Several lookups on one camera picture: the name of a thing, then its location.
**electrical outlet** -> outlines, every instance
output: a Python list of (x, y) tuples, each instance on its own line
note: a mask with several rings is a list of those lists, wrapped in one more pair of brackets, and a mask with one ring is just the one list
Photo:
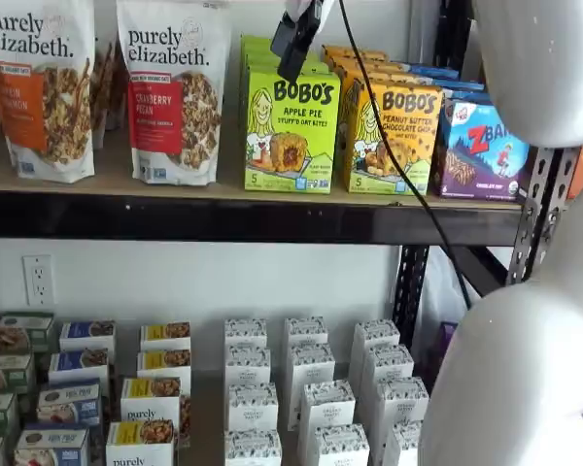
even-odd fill
[(28, 306), (52, 309), (55, 303), (51, 255), (25, 255), (22, 259)]

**pumpkin cinnamon granola bag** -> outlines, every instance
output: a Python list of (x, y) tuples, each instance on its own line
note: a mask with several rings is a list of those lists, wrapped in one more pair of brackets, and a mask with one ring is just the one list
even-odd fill
[(133, 177), (216, 180), (230, 27), (226, 8), (178, 0), (119, 0)]
[(23, 178), (94, 174), (92, 0), (0, 0), (0, 118)]

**black cable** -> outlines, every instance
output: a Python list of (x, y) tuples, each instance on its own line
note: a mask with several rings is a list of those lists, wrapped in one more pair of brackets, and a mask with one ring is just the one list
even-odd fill
[(367, 92), (369, 92), (369, 101), (371, 102), (371, 108), (373, 109), (374, 117), (376, 118), (376, 122), (378, 123), (378, 130), (380, 131), (380, 136), (382, 136), (382, 140), (385, 143), (385, 148), (387, 149), (387, 153), (389, 154), (389, 157), (391, 158), (391, 162), (395, 166), (397, 172), (399, 173), (401, 178), (406, 182), (406, 184), (408, 184), (408, 187), (410, 187), (410, 190), (415, 195), (415, 197), (417, 198), (419, 203), (426, 210), (426, 213), (429, 215), (429, 218), (431, 219), (432, 223), (436, 227), (436, 231), (438, 232), (440, 239), (442, 240), (443, 244), (445, 245), (445, 251), (447, 252), (447, 256), (451, 259), (451, 262), (454, 264), (454, 269), (456, 270), (456, 276), (458, 277), (458, 283), (460, 284), (460, 288), (462, 289), (462, 292), (463, 292), (463, 298), (464, 298), (464, 302), (466, 303), (466, 308), (470, 309), (470, 306), (471, 306), (470, 297), (468, 296), (468, 290), (466, 289), (466, 284), (464, 283), (463, 273), (460, 269), (460, 266), (458, 265), (458, 261), (456, 260), (456, 257), (454, 256), (454, 252), (451, 248), (451, 244), (449, 243), (449, 240), (447, 239), (447, 235), (445, 234), (445, 231), (440, 226), (440, 223), (438, 222), (438, 218), (436, 218), (436, 216), (434, 215), (434, 212), (431, 210), (431, 207), (428, 205), (428, 202), (426, 202), (426, 199), (424, 198), (424, 196), (422, 196), (421, 193), (415, 187), (415, 185), (412, 184), (412, 182), (408, 179), (408, 177), (406, 176), (404, 171), (401, 169), (401, 167), (397, 163), (397, 160), (395, 160), (395, 157), (393, 155), (393, 151), (391, 150), (391, 146), (389, 145), (389, 138), (387, 137), (387, 133), (385, 133), (385, 129), (382, 126), (382, 120), (380, 119), (380, 114), (378, 113), (378, 109), (376, 107), (376, 102), (373, 99), (374, 94), (371, 90), (371, 83), (369, 82), (369, 77), (367, 76), (367, 71), (365, 70), (365, 67), (362, 64), (362, 59), (360, 58), (359, 49), (357, 49), (357, 44), (354, 42), (354, 37), (352, 36), (352, 30), (350, 29), (350, 23), (348, 22), (348, 16), (346, 15), (346, 8), (343, 5), (343, 0), (339, 0), (339, 7), (341, 8), (341, 16), (343, 16), (343, 23), (346, 27), (346, 32), (348, 33), (348, 39), (350, 39), (350, 45), (352, 46), (352, 49), (354, 50), (354, 55), (357, 58), (357, 62), (359, 63), (360, 71), (362, 72), (362, 77), (364, 78), (365, 85), (367, 86)]

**shelf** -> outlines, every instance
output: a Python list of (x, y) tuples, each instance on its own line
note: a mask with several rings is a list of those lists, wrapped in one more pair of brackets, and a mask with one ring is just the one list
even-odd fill
[[(329, 195), (246, 191), (243, 157), (226, 145), (218, 182), (187, 187), (133, 180), (126, 132), (107, 134), (95, 177), (74, 184), (19, 179), (0, 143), (0, 237), (440, 244), (412, 196), (350, 194), (341, 183)], [(427, 199), (455, 245), (513, 245), (520, 206)]]

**white robot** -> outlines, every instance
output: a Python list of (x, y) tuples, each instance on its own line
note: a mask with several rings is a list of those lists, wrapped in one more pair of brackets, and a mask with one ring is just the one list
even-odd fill
[[(333, 2), (288, 0), (288, 31), (306, 24), (307, 11), (324, 23)], [(539, 147), (582, 145), (583, 0), (473, 4), (503, 122)], [(487, 296), (461, 322), (431, 396), (419, 465), (583, 466), (582, 414), (583, 192), (533, 276)]]

